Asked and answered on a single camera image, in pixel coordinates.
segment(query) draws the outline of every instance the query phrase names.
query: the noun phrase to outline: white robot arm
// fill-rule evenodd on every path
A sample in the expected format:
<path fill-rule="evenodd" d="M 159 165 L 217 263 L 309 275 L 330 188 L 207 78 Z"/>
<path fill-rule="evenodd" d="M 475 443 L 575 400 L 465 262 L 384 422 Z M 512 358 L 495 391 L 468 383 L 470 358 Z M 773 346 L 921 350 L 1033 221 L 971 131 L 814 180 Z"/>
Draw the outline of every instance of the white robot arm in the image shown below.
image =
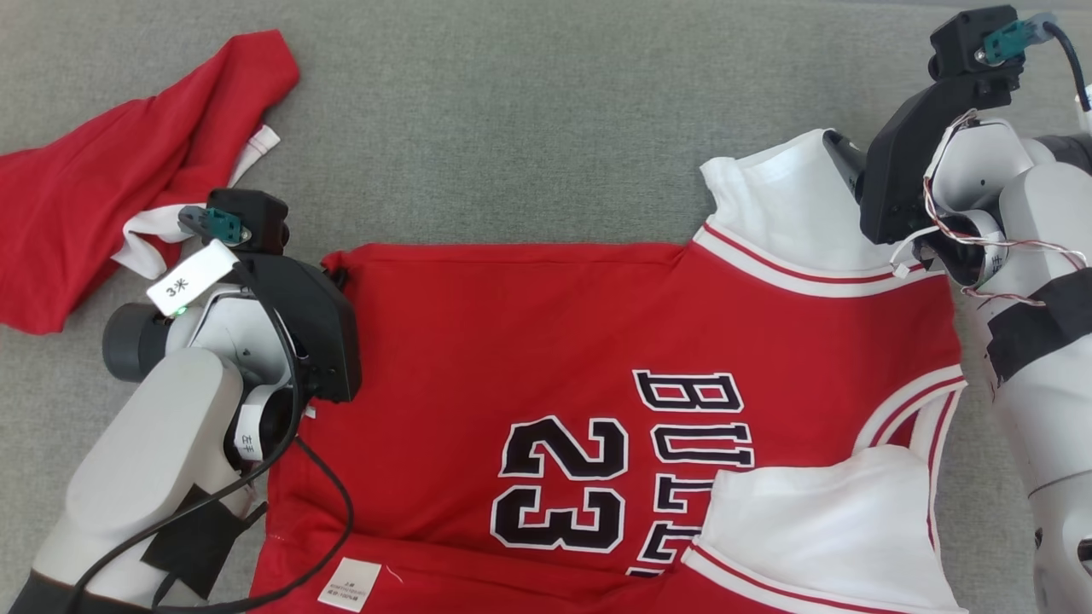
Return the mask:
<path fill-rule="evenodd" d="M 236 283 L 170 318 L 138 304 L 111 317 L 104 359 L 140 387 L 72 477 L 11 614 L 206 604 L 235 539 L 265 510 L 252 509 L 250 482 L 293 442 L 311 456 L 294 439 L 307 400 L 359 388 L 352 306 L 327 274 L 281 255 L 284 204 L 223 190 L 210 205 L 205 222 L 247 228 L 233 237 Z"/>
<path fill-rule="evenodd" d="M 1011 7 L 966 11 L 933 35 L 937 83 L 907 101 L 866 154 L 828 150 L 877 244 L 913 241 L 974 303 L 994 412 L 1035 518 L 1042 612 L 1092 612 L 1092 137 L 1021 140 L 969 109 L 1007 105 L 1022 54 L 983 61 L 1017 33 Z M 1052 34 L 1056 26 L 1047 26 Z M 1064 46 L 1071 51 L 1068 40 Z M 1071 57 L 1080 81 L 1079 63 Z"/>
<path fill-rule="evenodd" d="M 945 219 L 988 213 L 1018 244 L 984 262 L 971 317 L 1035 517 L 1040 609 L 1092 612 L 1092 175 L 987 120 L 953 134 L 934 187 Z"/>

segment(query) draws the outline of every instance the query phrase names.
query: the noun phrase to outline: black tape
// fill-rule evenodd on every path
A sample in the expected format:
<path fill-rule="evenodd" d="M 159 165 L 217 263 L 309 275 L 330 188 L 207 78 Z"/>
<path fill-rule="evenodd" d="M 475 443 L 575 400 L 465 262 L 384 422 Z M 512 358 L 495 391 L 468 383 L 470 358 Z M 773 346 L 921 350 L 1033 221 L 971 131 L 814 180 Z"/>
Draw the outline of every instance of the black tape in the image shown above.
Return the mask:
<path fill-rule="evenodd" d="M 193 486 L 178 508 L 207 496 L 209 493 Z M 141 560 L 174 575 L 207 600 L 236 538 L 252 527 L 265 509 L 262 504 L 249 517 L 239 519 L 223 503 L 210 503 L 156 533 Z"/>
<path fill-rule="evenodd" d="M 1051 280 L 1029 298 L 1046 307 L 1018 304 L 989 320 L 986 352 L 998 383 L 1092 333 L 1092 268 Z"/>

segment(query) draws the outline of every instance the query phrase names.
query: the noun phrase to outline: white garment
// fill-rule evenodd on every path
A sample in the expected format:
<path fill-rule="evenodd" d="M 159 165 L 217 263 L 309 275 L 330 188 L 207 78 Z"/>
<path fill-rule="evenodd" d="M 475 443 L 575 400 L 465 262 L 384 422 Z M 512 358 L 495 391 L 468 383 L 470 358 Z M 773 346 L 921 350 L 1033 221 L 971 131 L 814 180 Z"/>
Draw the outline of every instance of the white garment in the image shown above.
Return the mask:
<path fill-rule="evenodd" d="M 823 132 L 701 165 L 716 200 L 712 220 L 802 267 L 836 272 L 886 267 L 894 247 L 873 245 L 858 231 L 860 208 L 823 146 Z"/>
<path fill-rule="evenodd" d="M 259 128 L 239 153 L 227 187 L 235 186 L 247 169 L 280 142 L 281 138 L 272 128 L 269 126 Z M 150 280 L 159 278 L 167 272 L 167 263 L 164 262 L 163 255 L 152 244 L 144 240 L 141 235 L 157 236 L 165 243 L 181 243 L 192 237 L 193 235 L 182 232 L 178 226 L 178 213 L 182 208 L 192 205 L 204 208 L 205 203 L 168 204 L 141 211 L 133 215 L 121 228 L 121 234 L 124 237 L 121 249 L 110 259 Z"/>
<path fill-rule="evenodd" d="M 793 593 L 883 611 L 965 612 L 929 543 L 928 504 L 925 462 L 899 446 L 868 448 L 827 468 L 722 471 L 695 541 L 700 550 L 682 560 L 773 606 Z"/>

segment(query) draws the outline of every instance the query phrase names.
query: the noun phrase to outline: red cloth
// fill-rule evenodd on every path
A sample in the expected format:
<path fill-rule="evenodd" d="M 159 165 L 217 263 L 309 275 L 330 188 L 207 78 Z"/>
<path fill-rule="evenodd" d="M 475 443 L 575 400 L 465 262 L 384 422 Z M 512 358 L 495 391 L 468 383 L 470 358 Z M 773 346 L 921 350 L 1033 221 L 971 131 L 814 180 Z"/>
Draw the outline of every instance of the red cloth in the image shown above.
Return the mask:
<path fill-rule="evenodd" d="M 915 438 L 942 441 L 934 402 L 963 386 L 943 276 L 790 270 L 739 240 L 707 224 L 686 247 L 328 257 L 348 272 L 365 381 L 314 402 L 300 437 L 354 531 L 257 612 L 333 614 L 318 599 L 351 558 L 382 566 L 364 614 L 638 614 L 665 580 L 634 575 L 677 570 L 719 471 L 829 467 L 915 413 Z M 269 496 L 254 595 L 320 560 L 345 519 L 295 448 Z"/>
<path fill-rule="evenodd" d="M 130 101 L 40 149 L 0 156 L 0 323 L 59 332 L 117 268 L 133 215 L 225 186 L 262 113 L 299 80 L 280 32 L 235 36 L 158 96 Z M 168 265 L 178 245 L 161 244 Z"/>

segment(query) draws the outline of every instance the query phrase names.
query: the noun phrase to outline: sticker label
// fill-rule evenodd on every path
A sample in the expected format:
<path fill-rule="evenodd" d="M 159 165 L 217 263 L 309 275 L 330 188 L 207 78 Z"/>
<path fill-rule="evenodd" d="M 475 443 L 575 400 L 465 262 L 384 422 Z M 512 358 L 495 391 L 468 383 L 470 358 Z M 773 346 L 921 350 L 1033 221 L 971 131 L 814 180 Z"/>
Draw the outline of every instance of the sticker label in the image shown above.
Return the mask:
<path fill-rule="evenodd" d="M 349 612 L 359 612 L 364 607 L 364 602 L 368 601 L 371 588 L 376 586 L 376 578 L 382 568 L 382 565 L 366 560 L 342 558 L 337 570 L 319 594 L 319 602 Z"/>
<path fill-rule="evenodd" d="M 164 316 L 174 316 L 230 272 L 238 261 L 227 246 L 213 239 L 147 288 L 147 297 Z"/>
<path fill-rule="evenodd" d="M 263 458 L 261 424 L 266 399 L 269 397 L 262 399 L 263 403 L 244 403 L 239 408 L 239 422 L 235 427 L 235 449 L 239 451 L 242 460 L 261 462 Z"/>

